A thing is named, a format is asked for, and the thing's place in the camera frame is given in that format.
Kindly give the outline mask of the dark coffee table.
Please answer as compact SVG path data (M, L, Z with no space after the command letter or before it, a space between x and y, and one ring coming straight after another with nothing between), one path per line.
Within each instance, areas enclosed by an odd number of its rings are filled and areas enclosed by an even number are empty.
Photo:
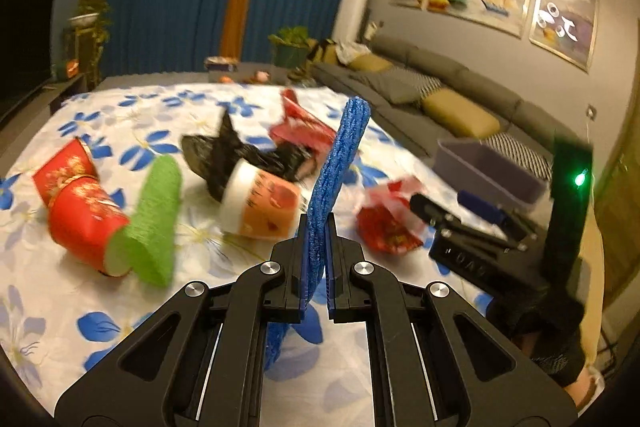
M318 83L301 68L241 62L237 58L210 56L204 60L208 81L214 83L273 84L282 87L314 88Z

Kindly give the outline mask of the grey cushion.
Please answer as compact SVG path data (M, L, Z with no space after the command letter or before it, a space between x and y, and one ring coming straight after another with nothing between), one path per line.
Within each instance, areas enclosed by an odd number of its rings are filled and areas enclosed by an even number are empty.
M398 92L398 89L394 87L394 80L390 78L390 69L383 70L383 72L352 72L349 77L353 80L357 80L365 86L371 88L377 94L385 98L387 102L394 105L409 104L399 103L393 95L393 91Z

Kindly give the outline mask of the far mustard cushion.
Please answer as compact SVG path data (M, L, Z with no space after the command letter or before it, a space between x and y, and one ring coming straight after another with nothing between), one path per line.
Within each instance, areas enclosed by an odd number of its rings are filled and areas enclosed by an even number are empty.
M373 53L359 55L348 64L348 68L354 72L383 72L393 66L393 62Z

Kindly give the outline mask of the near patterned cushion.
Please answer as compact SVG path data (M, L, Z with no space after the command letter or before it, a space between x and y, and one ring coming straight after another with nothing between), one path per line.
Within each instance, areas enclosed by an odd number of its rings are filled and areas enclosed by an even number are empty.
M550 182L552 178L552 161L536 152L528 145L513 138L507 133L497 133L483 139L482 143L495 150L505 158L513 161L536 178Z

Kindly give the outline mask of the blue foam net sleeve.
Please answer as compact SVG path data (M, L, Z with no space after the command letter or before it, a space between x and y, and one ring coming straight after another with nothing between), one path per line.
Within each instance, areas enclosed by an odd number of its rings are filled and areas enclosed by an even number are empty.
M346 173L355 159L370 115L370 106L362 98L355 96L346 103L331 150L314 184L307 207L307 224L303 229L305 248L302 260L306 268L303 282L300 283L303 316L326 267L326 221L341 191Z

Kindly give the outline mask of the red paper cup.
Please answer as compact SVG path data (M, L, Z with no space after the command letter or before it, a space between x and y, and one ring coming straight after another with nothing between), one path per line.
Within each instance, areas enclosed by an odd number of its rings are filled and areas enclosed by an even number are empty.
M130 264L111 246L129 218L94 176L66 180L48 205L48 227L54 243L108 277L123 277Z
M32 176L36 190L48 207L67 181L78 176L98 179L88 145L79 138L70 140Z

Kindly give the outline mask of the black television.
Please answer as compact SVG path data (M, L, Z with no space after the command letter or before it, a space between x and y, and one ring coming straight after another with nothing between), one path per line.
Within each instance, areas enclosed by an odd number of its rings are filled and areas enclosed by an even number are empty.
M1 0L1 114L50 78L54 0Z

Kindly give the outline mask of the red paper cup front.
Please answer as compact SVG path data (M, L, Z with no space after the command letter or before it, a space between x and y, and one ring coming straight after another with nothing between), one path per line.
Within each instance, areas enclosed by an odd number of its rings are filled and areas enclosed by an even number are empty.
M94 176L66 180L48 205L48 227L54 243L108 277L123 277L130 264L111 246L129 218Z

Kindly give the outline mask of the right framed painting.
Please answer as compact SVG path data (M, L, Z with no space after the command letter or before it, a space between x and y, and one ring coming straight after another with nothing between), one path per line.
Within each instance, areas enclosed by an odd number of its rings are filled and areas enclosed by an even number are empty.
M598 15L599 0L535 0L529 41L589 72Z

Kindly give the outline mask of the white clothes on sofa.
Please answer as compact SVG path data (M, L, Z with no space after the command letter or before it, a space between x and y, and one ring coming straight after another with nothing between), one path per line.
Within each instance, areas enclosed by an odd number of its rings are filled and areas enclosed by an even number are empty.
M350 63L357 60L358 57L365 56L370 53L370 48L363 43L353 41L337 41L337 43L335 43L337 62L343 66L348 66Z

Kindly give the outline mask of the red candy wrapper bag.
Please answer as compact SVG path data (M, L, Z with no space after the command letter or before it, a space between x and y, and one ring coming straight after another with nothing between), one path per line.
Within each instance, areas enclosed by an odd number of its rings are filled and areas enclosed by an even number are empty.
M332 148L336 132L316 116L299 105L293 89L280 92L283 117L269 128L274 144L292 143L306 147L317 157L326 157Z

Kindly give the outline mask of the green foam net sleeve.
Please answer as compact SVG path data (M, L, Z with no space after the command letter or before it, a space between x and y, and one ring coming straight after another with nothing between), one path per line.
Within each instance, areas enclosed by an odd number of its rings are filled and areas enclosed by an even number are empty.
M175 158L155 158L124 231L124 253L132 271L152 286L168 287L174 277L181 187L182 174Z

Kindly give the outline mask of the crumpled red white wrapper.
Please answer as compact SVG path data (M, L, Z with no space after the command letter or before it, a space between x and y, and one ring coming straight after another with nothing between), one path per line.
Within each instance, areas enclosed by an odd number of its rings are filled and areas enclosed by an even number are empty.
M423 190L416 176L388 181L364 190L357 213L357 233L370 251L402 256L420 248L427 224L410 209L410 198Z

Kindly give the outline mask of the plant on stand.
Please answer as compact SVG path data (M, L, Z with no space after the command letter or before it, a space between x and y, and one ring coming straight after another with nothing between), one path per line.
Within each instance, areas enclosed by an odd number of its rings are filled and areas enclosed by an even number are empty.
M107 2L83 3L63 29L67 75L84 75L90 89L101 81L100 63L111 39L111 7Z

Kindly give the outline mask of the grey sectional sofa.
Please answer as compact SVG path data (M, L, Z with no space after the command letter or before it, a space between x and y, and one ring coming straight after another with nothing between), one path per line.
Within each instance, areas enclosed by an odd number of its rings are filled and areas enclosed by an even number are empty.
M374 120L457 191L529 212L544 197L589 202L592 150L538 105L405 40L322 41L312 78L364 98Z

